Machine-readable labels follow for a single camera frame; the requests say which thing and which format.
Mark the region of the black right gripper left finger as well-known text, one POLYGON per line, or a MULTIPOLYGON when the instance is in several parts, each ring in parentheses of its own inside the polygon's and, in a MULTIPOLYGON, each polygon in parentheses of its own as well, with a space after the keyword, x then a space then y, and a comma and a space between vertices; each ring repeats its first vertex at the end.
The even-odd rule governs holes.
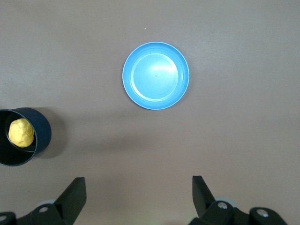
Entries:
POLYGON ((54 203, 42 204, 20 218, 17 218, 12 211, 1 212, 0 223, 2 225, 72 225, 85 204, 85 178, 77 177, 54 203))

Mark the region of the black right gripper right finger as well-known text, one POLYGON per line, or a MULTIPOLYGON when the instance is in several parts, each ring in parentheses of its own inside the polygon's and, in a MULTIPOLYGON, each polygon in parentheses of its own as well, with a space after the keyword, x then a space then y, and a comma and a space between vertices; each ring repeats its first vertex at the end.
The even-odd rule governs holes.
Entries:
POLYGON ((242 212, 228 201, 216 200, 202 176, 192 177, 192 197, 198 217, 191 225, 285 225, 274 210, 253 207, 242 212))

